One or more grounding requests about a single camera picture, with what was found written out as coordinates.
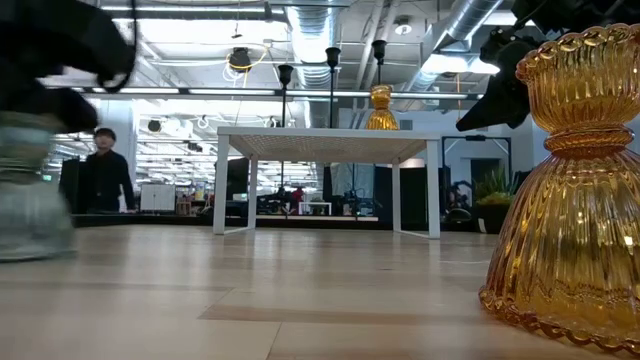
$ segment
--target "wooden floor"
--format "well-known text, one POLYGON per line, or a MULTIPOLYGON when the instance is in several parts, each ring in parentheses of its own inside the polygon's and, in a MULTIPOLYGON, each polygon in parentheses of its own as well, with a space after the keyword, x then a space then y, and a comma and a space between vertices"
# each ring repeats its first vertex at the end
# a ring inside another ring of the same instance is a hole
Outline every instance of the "wooden floor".
POLYGON ((81 229, 78 256, 0 265, 2 360, 609 359, 478 304, 494 236, 81 229))

